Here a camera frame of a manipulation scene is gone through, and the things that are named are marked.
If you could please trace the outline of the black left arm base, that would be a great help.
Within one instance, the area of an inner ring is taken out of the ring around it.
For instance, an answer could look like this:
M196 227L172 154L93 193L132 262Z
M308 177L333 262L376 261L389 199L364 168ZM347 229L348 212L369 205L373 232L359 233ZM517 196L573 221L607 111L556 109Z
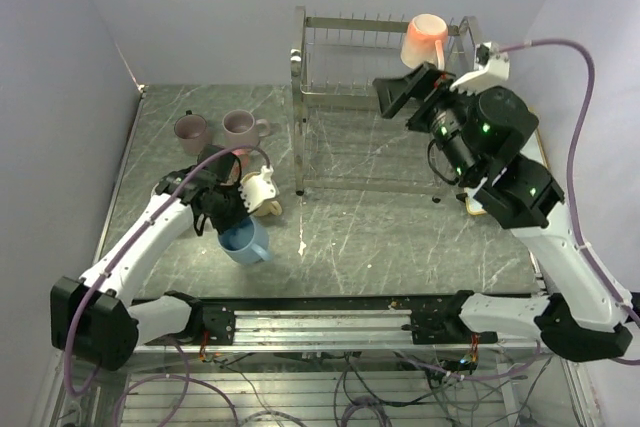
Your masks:
M190 296L186 293L168 291L162 299L178 300L188 307L188 318L178 330L167 333L182 343L202 342L209 345L231 345L234 340L236 316L230 307L210 299Z

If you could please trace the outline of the orange white mug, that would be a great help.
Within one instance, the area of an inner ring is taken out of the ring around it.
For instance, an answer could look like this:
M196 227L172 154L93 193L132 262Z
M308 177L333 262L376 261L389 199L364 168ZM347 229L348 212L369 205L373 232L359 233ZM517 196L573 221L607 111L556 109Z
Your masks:
M419 14L408 24L400 58L411 69L428 62L439 70L445 67L448 24L434 14Z

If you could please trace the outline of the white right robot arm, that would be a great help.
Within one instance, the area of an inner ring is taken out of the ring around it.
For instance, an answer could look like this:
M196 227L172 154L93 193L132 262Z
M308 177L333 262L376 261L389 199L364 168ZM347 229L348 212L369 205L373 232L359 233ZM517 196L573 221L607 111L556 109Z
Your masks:
M440 320L442 334L459 343L499 332L535 339L574 362L621 359L633 339L624 310L632 296L606 288L608 276L594 271L578 244L564 191L542 163L522 154L539 124L522 99L502 86L464 93L429 63L404 77L377 78L373 87L385 119L417 102L407 129L430 135L454 183L527 247L555 288L530 298L459 291Z

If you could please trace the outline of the red mug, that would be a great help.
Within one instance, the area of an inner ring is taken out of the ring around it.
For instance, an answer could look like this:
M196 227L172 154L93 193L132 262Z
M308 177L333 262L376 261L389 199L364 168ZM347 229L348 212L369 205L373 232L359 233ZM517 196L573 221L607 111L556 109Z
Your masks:
M244 148L238 148L232 151L232 154L237 158L236 163L232 167L230 179L232 182L240 181L246 172L246 169L250 163L250 150Z

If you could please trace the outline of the light purple mug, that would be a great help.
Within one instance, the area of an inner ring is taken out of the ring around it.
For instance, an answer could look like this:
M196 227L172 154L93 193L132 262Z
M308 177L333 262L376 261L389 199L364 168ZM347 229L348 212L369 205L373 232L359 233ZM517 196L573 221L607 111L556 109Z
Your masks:
M261 140L271 134L271 124L266 119L256 119L246 110L228 112L222 120L225 146L259 146Z

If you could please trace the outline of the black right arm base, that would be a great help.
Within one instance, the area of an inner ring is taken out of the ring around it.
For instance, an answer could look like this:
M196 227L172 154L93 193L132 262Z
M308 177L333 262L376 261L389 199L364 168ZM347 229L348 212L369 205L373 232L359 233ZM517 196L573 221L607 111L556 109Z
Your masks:
M462 306L472 294L460 290L452 295L406 297L401 307L410 311L409 321L401 329L411 334L414 345L471 344L474 335L481 342L495 342L495 332L472 331L460 319Z

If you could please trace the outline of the dark mauve mug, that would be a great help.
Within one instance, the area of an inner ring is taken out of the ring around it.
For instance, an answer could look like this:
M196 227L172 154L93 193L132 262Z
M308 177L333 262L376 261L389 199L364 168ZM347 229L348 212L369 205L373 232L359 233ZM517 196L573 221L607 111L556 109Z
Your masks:
M212 132L207 120L191 110L187 110L175 122L174 134L184 152L189 155L199 155L212 141Z

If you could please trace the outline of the blue mug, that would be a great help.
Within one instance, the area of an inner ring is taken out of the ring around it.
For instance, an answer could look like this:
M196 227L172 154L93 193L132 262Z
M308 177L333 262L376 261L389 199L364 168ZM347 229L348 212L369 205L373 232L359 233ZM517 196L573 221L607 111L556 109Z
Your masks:
M218 242L236 263L250 265L273 259L266 228L254 217L247 217L233 228L218 235Z

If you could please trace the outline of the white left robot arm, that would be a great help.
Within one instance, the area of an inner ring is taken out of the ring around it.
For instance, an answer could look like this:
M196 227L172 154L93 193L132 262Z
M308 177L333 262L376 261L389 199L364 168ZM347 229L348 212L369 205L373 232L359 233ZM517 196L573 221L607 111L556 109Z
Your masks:
M163 336L192 344L205 330L201 301L179 292L136 305L133 299L165 250L187 230L224 233L248 210L241 185L228 181L239 158L209 146L197 165L163 177L143 214L79 279L50 292L51 342L67 355L115 371L134 349Z

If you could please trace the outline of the cream yellow mug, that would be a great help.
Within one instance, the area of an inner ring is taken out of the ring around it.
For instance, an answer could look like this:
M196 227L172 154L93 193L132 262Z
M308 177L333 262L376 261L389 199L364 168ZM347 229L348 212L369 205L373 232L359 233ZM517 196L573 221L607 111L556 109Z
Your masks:
M258 175L258 172L249 172L244 175L241 180L241 184L244 185L249 179ZM283 213L281 204L276 199L270 199L262 203L262 205L255 210L252 215L255 217L265 217L268 215L280 216Z

